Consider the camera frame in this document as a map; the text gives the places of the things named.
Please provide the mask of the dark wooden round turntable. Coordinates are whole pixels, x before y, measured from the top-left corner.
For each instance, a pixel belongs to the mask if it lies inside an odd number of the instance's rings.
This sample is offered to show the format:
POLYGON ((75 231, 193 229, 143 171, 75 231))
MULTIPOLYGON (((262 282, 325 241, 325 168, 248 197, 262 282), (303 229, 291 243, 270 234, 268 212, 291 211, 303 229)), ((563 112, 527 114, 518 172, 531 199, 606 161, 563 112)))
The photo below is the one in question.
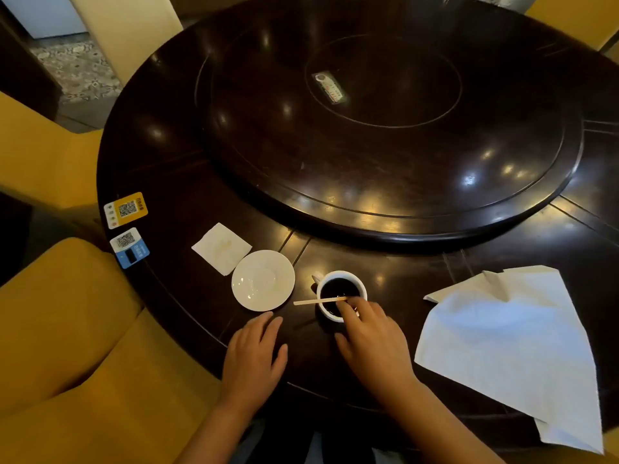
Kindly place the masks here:
POLYGON ((374 240, 488 233, 583 155, 532 19, 477 0, 248 0, 195 25, 207 151, 279 211, 374 240), (329 70, 336 106, 311 74, 329 70))

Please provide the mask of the person's right forearm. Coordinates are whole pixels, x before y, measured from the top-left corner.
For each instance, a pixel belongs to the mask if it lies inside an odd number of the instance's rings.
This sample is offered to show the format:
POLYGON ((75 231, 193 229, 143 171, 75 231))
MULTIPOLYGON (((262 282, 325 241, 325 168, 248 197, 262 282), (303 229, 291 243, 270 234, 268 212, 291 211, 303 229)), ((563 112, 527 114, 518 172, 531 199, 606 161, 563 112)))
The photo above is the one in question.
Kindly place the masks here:
POLYGON ((380 385, 376 398, 433 464, 506 464, 415 377, 380 385))

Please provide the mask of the white round saucer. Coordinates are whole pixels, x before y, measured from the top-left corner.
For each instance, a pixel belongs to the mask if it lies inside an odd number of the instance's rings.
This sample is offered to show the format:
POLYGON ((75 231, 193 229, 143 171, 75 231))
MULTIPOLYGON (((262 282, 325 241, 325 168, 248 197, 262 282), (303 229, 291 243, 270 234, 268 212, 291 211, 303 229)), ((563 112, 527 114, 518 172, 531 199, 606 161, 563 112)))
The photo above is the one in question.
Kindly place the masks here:
POLYGON ((295 286, 290 260, 274 250, 257 250, 233 271, 231 289, 237 302, 254 312, 272 311, 285 304, 295 286))

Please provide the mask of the dark wooden cabinet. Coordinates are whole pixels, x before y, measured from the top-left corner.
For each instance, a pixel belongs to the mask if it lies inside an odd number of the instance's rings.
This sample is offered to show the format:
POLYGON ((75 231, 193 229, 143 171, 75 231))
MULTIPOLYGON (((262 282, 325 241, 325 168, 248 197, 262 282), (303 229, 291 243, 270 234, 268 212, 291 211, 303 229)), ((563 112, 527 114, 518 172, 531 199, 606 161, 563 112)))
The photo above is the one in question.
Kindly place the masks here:
POLYGON ((0 0, 0 92, 55 121, 63 92, 31 52, 31 39, 0 0))

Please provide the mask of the large white cloth napkin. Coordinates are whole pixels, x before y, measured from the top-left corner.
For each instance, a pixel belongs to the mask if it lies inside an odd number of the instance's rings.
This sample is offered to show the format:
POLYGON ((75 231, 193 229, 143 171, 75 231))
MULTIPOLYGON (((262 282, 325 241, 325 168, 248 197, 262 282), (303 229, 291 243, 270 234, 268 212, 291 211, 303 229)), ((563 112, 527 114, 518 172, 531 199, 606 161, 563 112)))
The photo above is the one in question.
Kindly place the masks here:
POLYGON ((543 443, 604 454, 594 356, 557 269, 483 271, 424 300, 418 365, 532 417, 543 443))

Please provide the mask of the black coffee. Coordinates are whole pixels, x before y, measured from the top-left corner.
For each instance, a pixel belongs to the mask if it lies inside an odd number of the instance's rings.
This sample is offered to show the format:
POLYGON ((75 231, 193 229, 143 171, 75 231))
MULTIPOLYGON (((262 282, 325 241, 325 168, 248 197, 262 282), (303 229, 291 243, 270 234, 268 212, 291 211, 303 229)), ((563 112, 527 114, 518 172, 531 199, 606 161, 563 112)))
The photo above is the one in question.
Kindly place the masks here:
MULTIPOLYGON (((327 281, 327 283, 321 289, 320 299, 327 299, 331 297, 359 297, 361 292, 358 286, 350 280, 344 278, 333 278, 327 281)), ((324 309, 334 317, 341 317, 340 311, 337 307, 336 301, 322 302, 324 309)))

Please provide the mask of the person's left forearm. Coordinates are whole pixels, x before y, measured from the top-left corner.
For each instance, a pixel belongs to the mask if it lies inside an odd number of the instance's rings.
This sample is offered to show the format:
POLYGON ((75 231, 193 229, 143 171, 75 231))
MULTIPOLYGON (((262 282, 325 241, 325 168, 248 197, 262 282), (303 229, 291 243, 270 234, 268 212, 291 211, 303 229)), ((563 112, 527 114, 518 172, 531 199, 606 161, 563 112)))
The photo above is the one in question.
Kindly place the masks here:
POLYGON ((218 401, 173 464, 228 464, 256 408, 218 401))

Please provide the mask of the small pale label sticker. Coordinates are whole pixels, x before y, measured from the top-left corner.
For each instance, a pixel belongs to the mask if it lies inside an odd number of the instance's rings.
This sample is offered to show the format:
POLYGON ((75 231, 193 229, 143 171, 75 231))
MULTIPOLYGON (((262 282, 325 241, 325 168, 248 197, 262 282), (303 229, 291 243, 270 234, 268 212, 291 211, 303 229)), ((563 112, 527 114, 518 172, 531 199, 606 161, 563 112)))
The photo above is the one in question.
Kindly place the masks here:
POLYGON ((330 105, 336 106, 349 101, 348 94, 329 70, 312 73, 311 78, 330 105))

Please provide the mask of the person's right hand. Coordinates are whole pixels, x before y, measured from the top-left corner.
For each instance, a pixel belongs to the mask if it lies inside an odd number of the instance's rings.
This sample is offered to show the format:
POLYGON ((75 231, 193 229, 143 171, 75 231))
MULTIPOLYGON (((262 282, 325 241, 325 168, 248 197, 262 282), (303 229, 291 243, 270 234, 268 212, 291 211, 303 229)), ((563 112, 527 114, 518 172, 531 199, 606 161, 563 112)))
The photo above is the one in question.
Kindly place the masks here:
POLYGON ((354 364, 349 367, 375 398, 383 380, 403 376, 416 378, 406 336, 379 304, 377 328, 355 328, 354 297, 338 301, 337 307, 355 355, 354 364))

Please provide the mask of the person's dark clothing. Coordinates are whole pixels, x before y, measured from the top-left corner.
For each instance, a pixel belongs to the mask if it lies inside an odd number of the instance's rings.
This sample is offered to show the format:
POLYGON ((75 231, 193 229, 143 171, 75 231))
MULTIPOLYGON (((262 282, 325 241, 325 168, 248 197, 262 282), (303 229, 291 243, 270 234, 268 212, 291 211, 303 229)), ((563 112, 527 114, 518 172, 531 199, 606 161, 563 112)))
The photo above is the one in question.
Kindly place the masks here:
POLYGON ((406 464, 397 452, 372 447, 355 422, 315 427, 291 417, 254 419, 228 464, 406 464))

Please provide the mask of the white coffee cup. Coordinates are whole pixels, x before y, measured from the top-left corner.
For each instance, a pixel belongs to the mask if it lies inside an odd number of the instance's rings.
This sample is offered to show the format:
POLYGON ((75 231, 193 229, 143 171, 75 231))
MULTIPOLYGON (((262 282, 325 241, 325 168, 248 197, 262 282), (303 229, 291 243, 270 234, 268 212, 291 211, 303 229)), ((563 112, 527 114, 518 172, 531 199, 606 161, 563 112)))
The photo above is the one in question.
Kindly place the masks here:
MULTIPOLYGON (((312 279, 316 284, 316 296, 318 299, 321 295, 322 287, 327 283, 327 281, 332 280, 333 278, 344 278, 344 279, 353 281, 358 286, 361 292, 360 297, 364 299, 368 299, 367 289, 365 285, 363 284, 363 282, 360 280, 360 278, 351 272, 346 272, 346 271, 341 271, 341 270, 329 272, 325 275, 323 275, 322 273, 318 273, 318 272, 312 274, 312 279)), ((322 304, 318 304, 318 307, 320 311, 322 312, 322 314, 330 321, 337 322, 337 323, 344 323, 344 320, 342 317, 334 317, 333 315, 329 314, 329 312, 327 312, 324 309, 322 304)))

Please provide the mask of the small white paper napkin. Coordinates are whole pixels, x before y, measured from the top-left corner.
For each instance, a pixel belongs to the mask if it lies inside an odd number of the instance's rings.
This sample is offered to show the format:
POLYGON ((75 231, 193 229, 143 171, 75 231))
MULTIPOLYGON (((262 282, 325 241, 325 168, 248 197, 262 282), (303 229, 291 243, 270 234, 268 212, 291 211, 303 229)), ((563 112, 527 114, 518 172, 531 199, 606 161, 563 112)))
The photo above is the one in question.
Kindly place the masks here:
POLYGON ((250 253, 252 246, 217 223, 191 248, 222 276, 227 276, 250 253))

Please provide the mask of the blue code sticker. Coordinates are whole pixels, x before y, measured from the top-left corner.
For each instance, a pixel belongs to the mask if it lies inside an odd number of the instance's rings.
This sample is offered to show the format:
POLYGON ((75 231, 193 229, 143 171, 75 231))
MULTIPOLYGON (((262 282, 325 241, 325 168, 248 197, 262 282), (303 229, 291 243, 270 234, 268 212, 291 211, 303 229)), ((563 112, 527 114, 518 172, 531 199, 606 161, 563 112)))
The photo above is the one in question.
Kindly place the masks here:
POLYGON ((114 236, 110 245, 123 270, 149 257, 151 253, 136 227, 114 236))

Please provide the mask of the person's left hand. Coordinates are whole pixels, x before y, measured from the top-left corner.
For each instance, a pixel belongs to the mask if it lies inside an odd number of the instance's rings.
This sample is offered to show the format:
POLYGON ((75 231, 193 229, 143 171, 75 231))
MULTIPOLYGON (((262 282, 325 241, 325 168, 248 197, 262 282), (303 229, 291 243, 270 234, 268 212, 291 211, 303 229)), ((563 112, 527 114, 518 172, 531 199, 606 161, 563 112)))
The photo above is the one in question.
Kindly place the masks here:
POLYGON ((278 385, 272 383, 272 364, 279 351, 275 343, 282 322, 273 314, 259 345, 244 345, 244 327, 234 333, 223 364, 221 401, 257 411, 265 404, 278 385))

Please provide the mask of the yellow code sticker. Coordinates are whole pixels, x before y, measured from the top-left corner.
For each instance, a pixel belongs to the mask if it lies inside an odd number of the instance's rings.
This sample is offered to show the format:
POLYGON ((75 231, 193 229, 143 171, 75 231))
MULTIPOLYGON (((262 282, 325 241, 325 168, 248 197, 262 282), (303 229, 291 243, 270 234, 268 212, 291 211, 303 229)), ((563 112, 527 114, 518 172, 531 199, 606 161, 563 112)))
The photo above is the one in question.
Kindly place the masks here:
POLYGON ((142 192, 109 202, 102 207, 108 229, 115 229, 148 214, 142 192))

